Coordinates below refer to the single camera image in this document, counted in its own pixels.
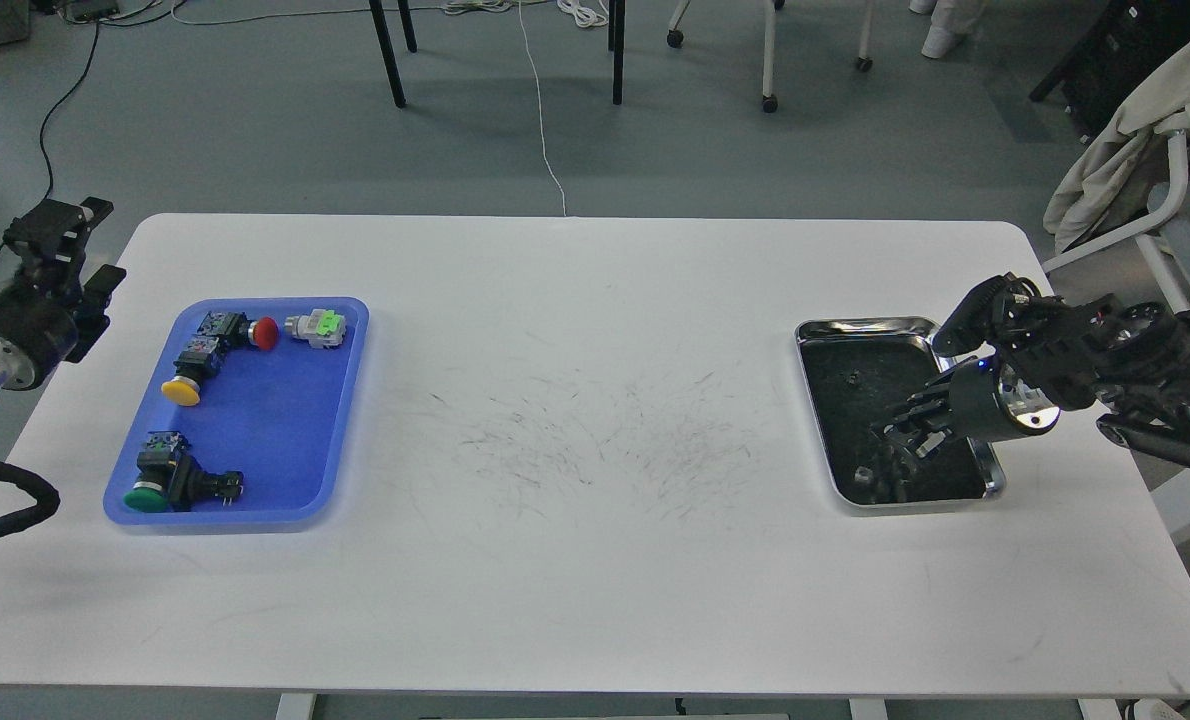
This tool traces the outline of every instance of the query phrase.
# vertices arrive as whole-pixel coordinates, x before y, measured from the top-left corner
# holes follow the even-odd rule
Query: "clothing on chair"
[[[1161,167],[1150,161],[1161,149],[1153,127],[1186,102],[1190,42],[1120,104],[1111,121],[1061,179],[1044,212],[1044,228],[1056,237],[1057,252],[1100,225],[1113,227],[1142,208],[1151,186],[1159,181],[1151,168]]]

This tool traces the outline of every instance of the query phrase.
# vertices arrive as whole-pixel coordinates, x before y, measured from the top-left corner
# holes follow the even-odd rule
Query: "white table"
[[[11,455],[63,506],[0,541],[0,683],[1190,696],[1190,580],[1094,411],[972,511],[828,488],[793,331],[1041,278],[1010,225],[161,215],[121,264]],[[302,295],[372,313],[320,522],[109,522],[178,312]]]

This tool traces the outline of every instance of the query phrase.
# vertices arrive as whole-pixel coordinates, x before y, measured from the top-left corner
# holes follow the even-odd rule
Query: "white cloth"
[[[1120,224],[1142,208],[1151,186],[1167,177],[1154,124],[1190,102],[1190,42],[1142,81],[1061,179],[1044,228],[1065,251],[1090,228]]]
[[[933,27],[956,35],[971,35],[987,10],[987,0],[937,0]]]

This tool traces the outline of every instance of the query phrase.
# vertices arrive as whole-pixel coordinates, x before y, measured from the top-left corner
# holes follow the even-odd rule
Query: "black chair leg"
[[[403,26],[403,43],[409,54],[416,54],[416,33],[413,32],[413,12],[408,10],[408,0],[399,0],[399,24]]]
[[[399,67],[395,64],[395,49],[390,45],[390,30],[386,27],[386,11],[381,0],[368,0],[368,12],[372,13],[372,26],[377,29],[377,44],[381,45],[381,58],[386,61],[386,79],[390,81],[390,96],[395,108],[408,104],[403,100],[403,86],[399,82]]]
[[[613,104],[622,104],[622,57],[626,55],[626,0],[612,0],[613,5],[609,7],[616,19],[612,20],[610,24],[615,24],[613,31],[615,36],[614,48],[613,48]]]

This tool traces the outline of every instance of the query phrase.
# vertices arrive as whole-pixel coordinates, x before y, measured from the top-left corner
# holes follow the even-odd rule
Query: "chair leg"
[[[399,82],[399,67],[395,64],[395,49],[390,45],[390,30],[386,26],[386,11],[381,0],[368,0],[368,12],[372,13],[372,26],[377,31],[377,44],[381,45],[381,58],[386,62],[386,79],[390,81],[390,96],[395,108],[408,104],[403,100],[403,86]]]
[[[679,4],[676,5],[676,12],[671,14],[671,24],[669,24],[668,31],[669,29],[679,29],[679,20],[683,19],[683,14],[688,12],[688,5],[693,0],[679,0]]]
[[[408,0],[399,0],[399,24],[403,26],[403,43],[409,54],[416,54],[416,33],[413,32],[413,12],[408,10]]]
[[[764,4],[764,111],[774,113],[777,109],[777,95],[774,95],[774,42],[777,38],[777,6],[775,0]]]
[[[866,14],[862,20],[862,39],[857,42],[857,62],[854,67],[862,73],[870,69],[870,23],[875,18],[875,0],[866,0]]]
[[[615,46],[613,48],[613,104],[622,104],[622,60],[626,56],[626,0],[613,0],[616,18]]]

